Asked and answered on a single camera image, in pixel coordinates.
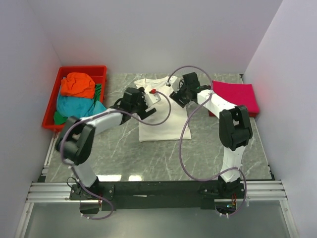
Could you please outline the white t shirt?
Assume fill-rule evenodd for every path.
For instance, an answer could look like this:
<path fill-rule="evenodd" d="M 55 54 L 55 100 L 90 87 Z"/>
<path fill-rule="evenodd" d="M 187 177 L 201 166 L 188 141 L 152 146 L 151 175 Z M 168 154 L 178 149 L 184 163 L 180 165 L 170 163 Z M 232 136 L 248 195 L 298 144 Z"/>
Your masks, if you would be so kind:
<path fill-rule="evenodd" d="M 143 87 L 146 91 L 156 89 L 163 93 L 165 96 L 173 92 L 172 87 L 168 87 L 166 82 L 170 83 L 178 81 L 176 76 L 160 78 L 160 79 L 148 79 L 143 78 L 134 81 L 137 88 Z M 165 97 L 161 96 L 161 101 L 154 104 L 156 112 L 144 119 L 144 122 L 150 123 L 151 126 L 139 123 L 139 141 L 168 141 L 179 140 L 183 129 L 183 126 L 188 118 L 185 108 L 180 107 L 172 99 L 169 102 Z"/>

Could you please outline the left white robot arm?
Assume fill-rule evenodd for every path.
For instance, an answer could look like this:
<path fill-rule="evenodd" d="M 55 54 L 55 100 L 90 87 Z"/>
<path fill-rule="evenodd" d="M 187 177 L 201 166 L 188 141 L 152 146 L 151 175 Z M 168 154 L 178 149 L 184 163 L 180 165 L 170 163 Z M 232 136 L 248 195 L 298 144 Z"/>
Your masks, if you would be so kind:
<path fill-rule="evenodd" d="M 146 119 L 156 112 L 152 106 L 160 101 L 156 90 L 146 91 L 143 87 L 127 88 L 114 105 L 96 115 L 77 118 L 70 117 L 57 140 L 56 150 L 64 164 L 70 166 L 83 185 L 81 193 L 87 199 L 98 196 L 98 178 L 87 162 L 95 135 L 115 126 L 122 125 L 137 114 Z"/>

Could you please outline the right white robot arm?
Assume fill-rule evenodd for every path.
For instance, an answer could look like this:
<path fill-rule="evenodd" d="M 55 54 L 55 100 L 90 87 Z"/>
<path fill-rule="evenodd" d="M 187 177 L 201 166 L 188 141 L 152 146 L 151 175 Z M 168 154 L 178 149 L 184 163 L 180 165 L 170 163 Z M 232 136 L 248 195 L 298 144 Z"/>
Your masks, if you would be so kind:
<path fill-rule="evenodd" d="M 182 76 L 167 86 L 172 88 L 170 98 L 184 108 L 189 102 L 204 107 L 219 119 L 218 135 L 224 146 L 222 168 L 218 177 L 223 180 L 217 186 L 221 197 L 228 198 L 241 174 L 242 156 L 249 140 L 253 137 L 249 112 L 244 105 L 235 105 L 217 95 L 209 85 L 201 85 L 195 72 Z"/>

